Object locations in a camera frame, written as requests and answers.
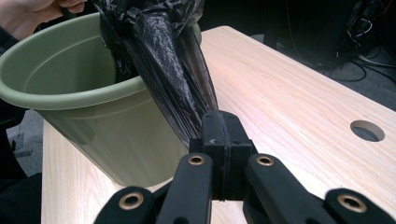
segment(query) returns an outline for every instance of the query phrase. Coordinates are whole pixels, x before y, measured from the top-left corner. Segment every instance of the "bucket rim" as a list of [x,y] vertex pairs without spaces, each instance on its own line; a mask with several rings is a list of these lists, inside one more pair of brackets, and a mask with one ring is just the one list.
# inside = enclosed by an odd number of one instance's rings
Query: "bucket rim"
[[99,13],[92,13],[53,25],[43,31],[30,35],[7,50],[0,57],[0,97],[9,104],[23,108],[35,110],[63,110],[104,104],[146,90],[146,85],[141,77],[134,77],[117,84],[89,91],[64,94],[33,94],[16,91],[6,85],[1,70],[4,64],[10,63],[10,58],[13,57],[14,49],[23,48],[24,45],[29,44],[31,41],[34,41],[34,39],[40,38],[41,35],[46,33],[56,32],[57,29],[62,29],[65,26],[91,20],[99,20]]

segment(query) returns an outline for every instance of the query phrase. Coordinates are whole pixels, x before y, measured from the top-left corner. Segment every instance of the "green bucket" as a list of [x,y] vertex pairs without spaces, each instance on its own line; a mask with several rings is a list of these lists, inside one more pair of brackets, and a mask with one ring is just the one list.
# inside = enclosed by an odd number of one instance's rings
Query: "green bucket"
[[32,35],[0,57],[2,99],[36,110],[120,185],[159,184],[187,149],[140,77],[114,80],[98,13]]

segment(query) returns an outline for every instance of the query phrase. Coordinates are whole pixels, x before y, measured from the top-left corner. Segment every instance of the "wooden table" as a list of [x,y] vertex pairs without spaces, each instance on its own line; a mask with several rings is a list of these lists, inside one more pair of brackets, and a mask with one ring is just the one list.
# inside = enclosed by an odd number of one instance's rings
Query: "wooden table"
[[[354,189],[396,217],[394,111],[228,27],[203,32],[202,51],[219,108],[241,119],[260,152],[281,159],[321,198]],[[355,120],[377,125],[384,139],[359,138]],[[92,223],[121,188],[45,123],[43,223]],[[212,223],[246,222],[241,207],[214,202]]]

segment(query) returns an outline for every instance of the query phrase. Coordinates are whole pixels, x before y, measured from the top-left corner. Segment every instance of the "plastic bag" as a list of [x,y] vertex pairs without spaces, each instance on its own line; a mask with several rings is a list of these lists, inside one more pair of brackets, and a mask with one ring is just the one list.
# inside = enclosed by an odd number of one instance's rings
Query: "plastic bag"
[[117,82],[141,76],[188,147],[202,134],[202,115],[218,109],[204,56],[192,31],[201,0],[93,0],[112,52]]

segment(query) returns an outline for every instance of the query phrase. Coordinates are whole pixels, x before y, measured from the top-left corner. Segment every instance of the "finger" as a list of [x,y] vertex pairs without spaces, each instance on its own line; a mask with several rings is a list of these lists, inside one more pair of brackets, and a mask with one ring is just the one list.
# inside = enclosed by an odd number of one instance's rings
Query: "finger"
[[48,22],[62,17],[62,12],[58,4],[56,4],[56,2],[52,2],[47,7],[41,8],[37,11],[32,11],[29,15],[34,23],[40,24],[42,22]]
[[75,7],[86,1],[87,0],[57,0],[60,7]]
[[79,13],[82,12],[84,10],[85,4],[83,2],[72,6],[72,7],[68,7],[67,9],[71,12],[71,13]]

